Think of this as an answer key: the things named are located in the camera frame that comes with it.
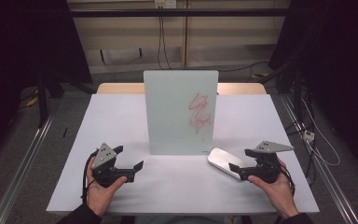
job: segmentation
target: metal frame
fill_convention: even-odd
[[[296,117],[295,112],[293,111],[293,103],[290,100],[288,95],[281,95],[281,100],[283,102],[284,107],[287,110],[287,113],[290,116],[290,119],[292,122],[295,123],[295,126],[298,131],[302,130],[305,125],[302,123],[301,120],[298,120]],[[312,150],[319,153],[318,148],[312,148],[309,141],[305,140],[301,133],[299,133],[299,136],[304,141],[304,144],[307,148],[307,151],[310,155]],[[354,209],[351,205],[351,202],[345,195],[344,191],[339,186],[338,182],[334,178],[333,174],[330,172],[329,167],[321,162],[317,157],[311,158],[314,161],[315,167],[318,170],[319,174],[322,177],[322,180],[324,181],[328,191],[330,192],[331,197],[333,198],[333,201],[336,203],[338,211],[341,213],[342,217],[345,220],[345,223],[347,224],[358,224],[358,217],[356,216]]]
[[[58,104],[55,105],[55,107],[52,109],[43,127],[36,131],[34,140],[29,146],[24,158],[22,159],[19,169],[17,170],[16,174],[14,174],[9,186],[7,187],[7,190],[5,191],[5,194],[0,200],[0,224],[4,224],[7,221],[7,217],[10,214],[10,211],[16,202],[17,197],[19,196],[22,185],[32,168],[39,148],[42,146],[43,140],[48,133],[48,129],[53,121],[54,115],[58,110],[59,103],[60,102],[58,102]]]
[[[22,13],[35,16],[72,18],[98,17],[279,17],[310,13],[309,9],[289,8],[228,8],[228,9],[77,9],[71,11],[28,10]]]

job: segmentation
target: outlet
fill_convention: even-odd
[[[176,0],[165,0],[165,8],[176,8]]]
[[[155,8],[165,8],[165,0],[155,0]]]

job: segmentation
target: red drawing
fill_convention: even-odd
[[[208,106],[208,96],[202,96],[197,93],[188,107],[189,110],[193,110],[190,125],[196,128],[196,133],[198,133],[205,124],[211,124],[211,114],[204,114],[206,106]]]

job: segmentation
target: aluminum rail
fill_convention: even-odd
[[[288,96],[281,96],[281,100],[283,102],[284,107],[287,110],[292,122],[295,123],[297,130],[301,130],[305,125],[303,123],[299,123],[296,119],[296,115],[293,112],[292,108],[293,103],[290,101]],[[310,142],[305,140],[303,136],[300,134],[300,137],[303,139],[304,144],[306,145],[307,151],[309,154],[312,150],[316,153],[319,153],[318,148],[312,148]],[[342,217],[347,224],[358,224],[358,217],[356,216],[354,209],[351,206],[351,202],[345,195],[344,191],[339,186],[338,182],[334,178],[333,174],[330,172],[328,166],[320,161],[317,157],[313,157],[315,167],[318,170],[322,180],[324,181],[330,195],[333,198],[333,201],[336,203],[338,211],[341,213]]]
[[[21,187],[25,182],[29,171],[31,170],[34,159],[36,158],[37,152],[42,146],[43,140],[48,133],[48,129],[51,125],[51,122],[53,121],[53,117],[57,109],[58,108],[53,109],[43,127],[36,131],[33,142],[28,147],[20,167],[18,168],[16,174],[14,174],[13,179],[11,180],[4,196],[0,201],[0,224],[4,224],[7,221],[7,217],[14,205],[14,202],[16,202],[16,199],[21,191]]]

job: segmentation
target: finger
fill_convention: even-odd
[[[248,180],[264,191],[266,191],[267,188],[269,187],[268,183],[264,182],[262,179],[260,179],[259,177],[255,176],[255,175],[249,175]]]
[[[281,161],[281,159],[278,158],[279,163],[281,164],[281,166],[283,166],[284,168],[286,168],[286,163],[284,163],[283,161]]]
[[[94,163],[94,161],[95,161],[95,156],[93,156],[93,157],[91,158],[91,160],[89,160],[89,165],[88,165],[88,167],[87,167],[87,175],[86,175],[86,177],[87,177],[87,182],[88,182],[88,184],[91,183],[91,181],[94,179],[94,178],[92,177],[92,169],[91,169],[92,164]]]
[[[119,188],[121,188],[121,186],[124,185],[124,183],[126,183],[127,181],[127,177],[126,176],[121,176],[119,179],[117,179],[111,186],[109,186],[107,189],[112,192],[115,193]]]

